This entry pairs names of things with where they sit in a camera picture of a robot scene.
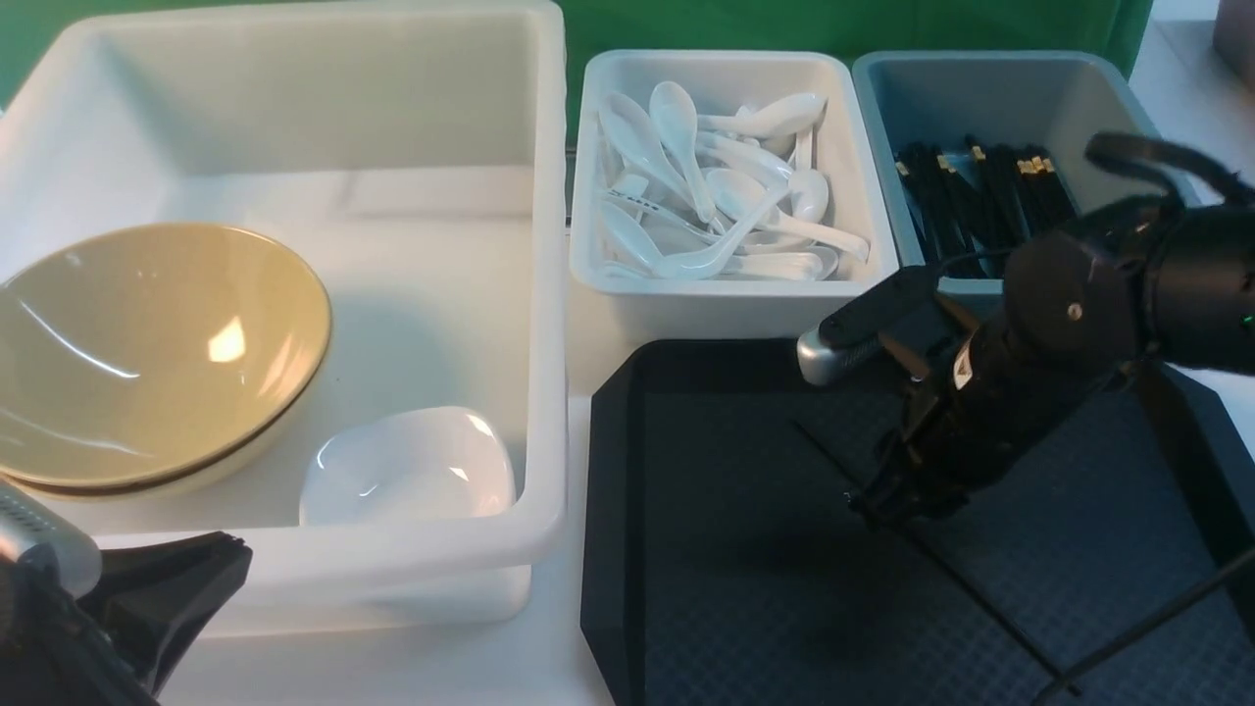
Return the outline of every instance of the blue-gray container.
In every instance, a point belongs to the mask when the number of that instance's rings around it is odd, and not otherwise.
[[[855,89],[871,139],[889,221],[902,265],[924,262],[894,155],[912,142],[966,152],[984,144],[1042,144],[1087,212],[1135,193],[1142,182],[1111,176],[1084,158],[1102,130],[1157,135],[1151,118],[1111,63],[1079,51],[877,51],[858,59]],[[1197,202],[1183,178],[1177,186]],[[943,278],[941,291],[1001,293],[1000,278]]]

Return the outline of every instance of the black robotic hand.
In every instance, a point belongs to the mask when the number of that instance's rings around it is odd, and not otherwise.
[[[998,483],[1091,395],[1150,360],[1255,375],[1255,189],[1185,147],[1098,134],[1086,155],[1147,181],[1010,253],[1001,307],[981,321],[936,292],[940,266],[904,267],[799,340],[827,385],[880,350],[911,389],[881,469],[851,502],[870,525],[943,518]],[[1187,207],[1152,164],[1201,177],[1224,203]]]
[[[222,533],[99,552],[0,483],[0,702],[154,705],[251,559]]]

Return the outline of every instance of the white plastic container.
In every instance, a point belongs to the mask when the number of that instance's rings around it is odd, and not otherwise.
[[[840,280],[668,281],[606,276],[597,191],[601,168],[597,107],[620,92],[643,107],[654,87],[674,80],[693,95],[699,113],[735,113],[743,104],[766,105],[791,93],[828,98],[814,139],[816,166],[828,177],[828,224],[866,236],[866,263],[846,257]],[[842,63],[821,54],[772,51],[609,51],[589,61],[580,108],[571,211],[571,271],[586,286],[612,298],[615,316],[634,342],[663,337],[762,337],[797,335],[897,270],[897,251],[881,198],[876,167],[858,99]]]
[[[0,278],[117,227],[221,221],[305,257],[335,326],[305,411],[237,477],[50,505],[104,547],[242,537],[248,582],[207,635],[521,609],[566,513],[563,76],[561,13],[536,0],[215,8],[67,30],[0,119]],[[328,439],[444,405],[505,438],[522,472],[512,507],[403,530],[299,527]]]

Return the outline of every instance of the white table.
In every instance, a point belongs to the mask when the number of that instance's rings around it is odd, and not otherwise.
[[[1255,98],[1206,50],[1210,25],[1181,20],[1186,5],[1171,5],[1165,19],[1172,21],[1152,24],[1147,34],[1133,90],[1166,137],[1255,174]],[[610,705],[579,631],[587,396],[630,351],[607,313],[571,285],[570,523],[552,557],[536,566],[532,601],[521,616],[489,626],[202,641],[176,672],[163,703]],[[1196,377],[1221,391],[1255,448],[1255,381]]]

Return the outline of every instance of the chopsticks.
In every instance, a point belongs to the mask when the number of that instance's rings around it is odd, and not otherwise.
[[[956,255],[1015,247],[1077,216],[1049,152],[1039,144],[985,147],[975,135],[966,150],[944,152],[914,142],[896,155],[911,199],[911,218],[927,263]],[[1000,260],[968,258],[951,276],[999,277]]]

